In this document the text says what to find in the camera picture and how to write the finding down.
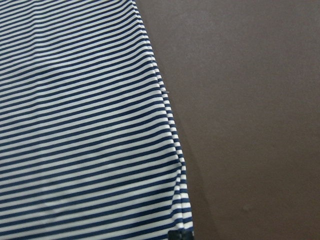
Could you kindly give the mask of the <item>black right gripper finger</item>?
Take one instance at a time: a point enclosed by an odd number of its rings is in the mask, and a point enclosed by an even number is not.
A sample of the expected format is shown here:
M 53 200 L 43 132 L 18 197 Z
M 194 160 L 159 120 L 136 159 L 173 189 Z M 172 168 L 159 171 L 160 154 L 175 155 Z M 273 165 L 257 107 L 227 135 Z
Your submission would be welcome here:
M 194 240 L 192 231 L 189 230 L 170 230 L 168 231 L 168 240 Z

